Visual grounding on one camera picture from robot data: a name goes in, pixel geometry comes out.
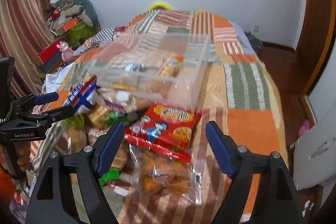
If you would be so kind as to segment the person's left hand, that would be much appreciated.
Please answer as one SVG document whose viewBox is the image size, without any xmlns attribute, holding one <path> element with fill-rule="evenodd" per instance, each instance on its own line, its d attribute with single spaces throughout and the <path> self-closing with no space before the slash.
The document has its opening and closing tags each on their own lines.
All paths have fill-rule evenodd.
<svg viewBox="0 0 336 224">
<path fill-rule="evenodd" d="M 30 166 L 30 147 L 31 142 L 23 142 L 18 148 L 18 160 L 17 163 L 22 171 L 28 170 Z"/>
</svg>

